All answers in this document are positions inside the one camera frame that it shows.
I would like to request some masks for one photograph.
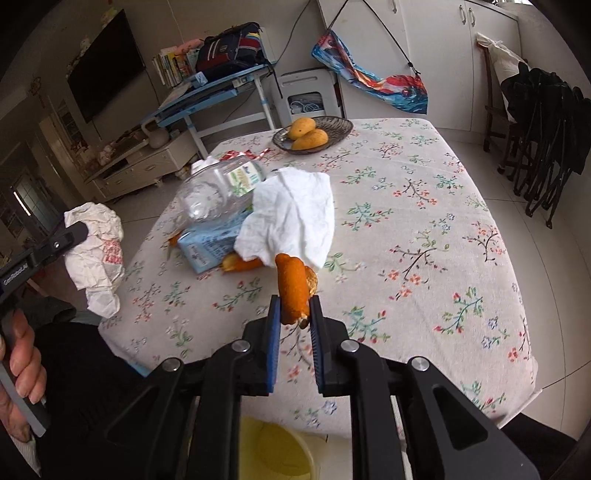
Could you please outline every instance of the clear plastic container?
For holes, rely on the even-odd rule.
[[[240,155],[198,171],[177,197],[191,223],[224,219],[250,206],[253,189],[266,178],[259,162]]]

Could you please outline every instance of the pink plush toy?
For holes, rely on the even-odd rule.
[[[189,50],[201,47],[203,47],[203,40],[201,40],[201,38],[195,38],[194,40],[186,41],[182,45],[178,46],[177,49],[174,51],[174,54],[182,55],[184,53],[187,53]]]

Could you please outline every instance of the silver bolt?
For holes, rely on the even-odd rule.
[[[340,343],[340,347],[345,352],[349,353],[355,353],[357,350],[359,350],[359,344],[355,340],[343,340]]]
[[[413,361],[410,362],[415,370],[420,372],[424,372],[427,368],[429,368],[429,360],[423,358],[422,356],[416,356],[413,358]]]
[[[166,372],[176,372],[181,366],[181,361],[178,358],[167,358],[162,362],[162,368]]]
[[[239,353],[248,352],[251,348],[251,344],[247,340],[236,340],[232,344],[232,350]]]

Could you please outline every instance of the blue package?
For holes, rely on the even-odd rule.
[[[179,237],[177,246],[197,273],[217,267],[234,250],[242,222],[251,213],[249,209],[224,222],[203,222],[189,227]]]

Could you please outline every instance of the black tv screen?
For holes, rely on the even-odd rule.
[[[144,70],[125,11],[103,29],[68,78],[86,122]]]

